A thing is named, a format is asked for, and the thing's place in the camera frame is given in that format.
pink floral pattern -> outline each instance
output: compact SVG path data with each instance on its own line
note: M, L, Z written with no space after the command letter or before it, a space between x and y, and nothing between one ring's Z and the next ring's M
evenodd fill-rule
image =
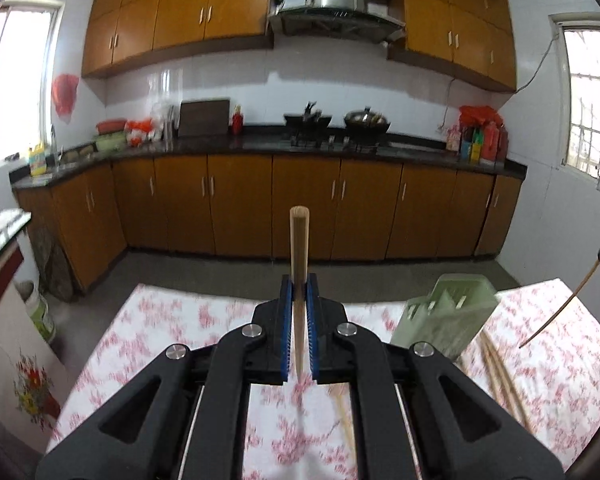
M519 343L570 295L560 280L499 294L500 305L485 325L513 378L532 431L567 468L600 425L600 325L574 300L556 323L530 345ZM173 342L199 348L227 330L250 322L257 301L186 294L138 285L120 309L78 378L53 432L48 450L118 391ZM349 319L391 338L403 302L347 305ZM308 356L301 380L292 357L283 386L251 387L243 479L329 478L355 480L349 449L351 424L346 384L314 383ZM488 391L478 341L462 354L469 377ZM337 397L344 400L340 418Z

black countertop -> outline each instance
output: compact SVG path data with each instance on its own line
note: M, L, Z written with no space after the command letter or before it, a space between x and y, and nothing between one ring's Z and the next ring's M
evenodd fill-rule
M315 142L298 140L293 142L289 130L284 127L246 127L240 136L195 136L177 139L173 142L147 143L138 148L126 148L118 152L93 153L79 162L51 169L42 176L24 176L12 183L12 189L49 187L62 182L82 171L112 160L133 158L136 156L155 158L168 155L218 155L257 153L264 155L304 154L314 156L333 156L355 160L378 160L385 162L408 162L453 170L473 171L475 173L501 174L524 180L526 166L512 160L504 165L493 166L470 164L460 161L459 157L445 151L445 143L437 140L411 137L398 134L384 134L378 137L375 149L354 149L352 144L344 145L343 130L333 129L336 139L333 144L326 140L319 145Z

range hood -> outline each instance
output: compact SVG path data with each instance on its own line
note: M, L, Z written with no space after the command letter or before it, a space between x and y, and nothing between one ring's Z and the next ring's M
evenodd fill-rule
M404 37L404 23L365 11L365 0L313 0L300 7L278 7L269 16L274 32L286 36L325 36L371 43Z

metal bolt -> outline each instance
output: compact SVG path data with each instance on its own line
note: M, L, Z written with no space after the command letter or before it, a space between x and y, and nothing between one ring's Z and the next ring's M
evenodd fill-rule
M338 325L338 334L343 335L343 336L350 336L350 335L356 335L358 333L358 327L355 326L353 323L340 323Z
M242 327L242 335L245 337L258 337L262 334L262 327L255 323L249 323Z
M431 357L433 355L433 346L426 341L419 341L413 345L413 353L418 357Z
M187 347L184 345L171 345L165 353L169 359L182 359L187 354Z

